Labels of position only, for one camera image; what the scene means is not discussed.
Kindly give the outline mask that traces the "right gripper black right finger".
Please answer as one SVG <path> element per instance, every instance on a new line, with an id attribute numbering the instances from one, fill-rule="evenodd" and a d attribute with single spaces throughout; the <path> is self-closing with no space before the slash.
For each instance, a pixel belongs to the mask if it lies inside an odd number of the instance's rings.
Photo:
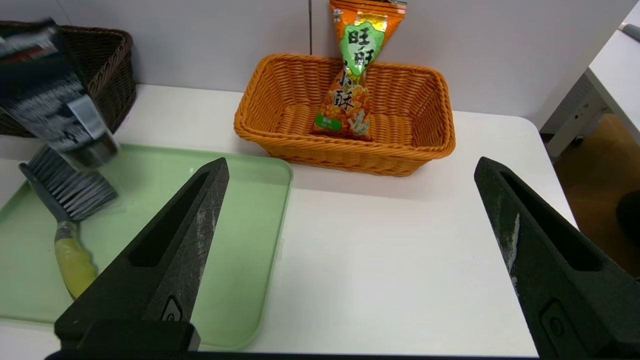
<path id="1" fill-rule="evenodd" d="M 507 166 L 474 180 L 539 357 L 637 360 L 639 282 Z"/>

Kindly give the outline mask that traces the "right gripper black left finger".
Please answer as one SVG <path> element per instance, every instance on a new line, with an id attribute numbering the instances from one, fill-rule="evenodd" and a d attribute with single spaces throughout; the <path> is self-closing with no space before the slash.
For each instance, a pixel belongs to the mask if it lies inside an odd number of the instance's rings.
<path id="1" fill-rule="evenodd" d="M 57 319 L 63 347 L 196 347 L 190 319 L 230 173 L 200 167 Z"/>

